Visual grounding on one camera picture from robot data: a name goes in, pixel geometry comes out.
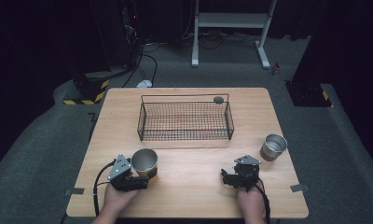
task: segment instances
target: wooden table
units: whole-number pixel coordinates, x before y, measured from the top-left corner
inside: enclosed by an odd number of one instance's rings
[[[137,124],[141,95],[228,93],[235,131],[231,140],[140,141]],[[94,217],[92,188],[100,170],[123,154],[126,158],[143,147],[159,155],[158,176],[125,209],[122,217],[242,217],[237,190],[224,185],[221,169],[234,174],[235,159],[251,155],[262,161],[259,176],[270,200],[271,217],[304,218],[309,210],[294,165],[286,150],[276,161],[261,159],[259,149],[270,133],[282,134],[269,93],[263,88],[154,88],[111,89],[106,94],[90,145],[67,207],[70,217]],[[102,174],[105,182],[111,168]],[[99,186],[103,205],[105,185]]]

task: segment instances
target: hand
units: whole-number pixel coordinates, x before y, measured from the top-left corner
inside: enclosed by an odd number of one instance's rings
[[[259,180],[257,185],[263,189],[262,182]],[[242,210],[245,224],[264,224],[263,213],[265,204],[261,192],[252,187],[248,192],[245,189],[239,189],[237,201]]]
[[[131,199],[136,196],[140,190],[131,190],[128,192],[122,192],[114,189],[111,184],[107,184],[104,195],[104,205],[99,216],[97,216],[93,224],[112,224],[117,221],[119,213],[125,209]]]

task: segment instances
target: black wire basket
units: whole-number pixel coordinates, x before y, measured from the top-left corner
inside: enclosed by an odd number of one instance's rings
[[[229,95],[142,95],[137,132],[141,141],[230,140]]]

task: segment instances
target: metal cup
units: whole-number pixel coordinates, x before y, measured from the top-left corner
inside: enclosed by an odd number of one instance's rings
[[[260,149],[260,155],[265,161],[276,160],[287,149],[287,142],[284,137],[277,133],[269,134]]]
[[[139,176],[151,179],[158,173],[158,155],[150,148],[139,149],[131,157],[131,166]]]

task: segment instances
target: gray carpet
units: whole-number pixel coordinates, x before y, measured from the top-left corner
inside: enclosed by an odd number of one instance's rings
[[[201,41],[206,48],[218,42]],[[289,143],[297,176],[305,191],[310,214],[281,223],[373,223],[373,161],[354,131],[335,90],[323,84],[333,107],[295,107],[284,85],[297,69],[309,39],[268,39],[265,50],[271,63],[281,65],[272,76],[262,69],[252,41],[200,48],[200,66],[191,68],[191,47],[162,44],[145,47],[158,62],[155,87],[264,87],[269,90],[283,134]],[[141,68],[152,79],[154,61],[143,57]],[[110,80],[120,88],[129,74]],[[127,83],[143,80],[137,71]],[[61,85],[45,114],[21,134],[0,163],[0,223],[90,223],[91,217],[65,217],[69,196],[89,145],[98,105],[64,105],[73,88]],[[123,223],[220,223],[219,220],[122,220]],[[228,220],[242,223],[241,220]]]

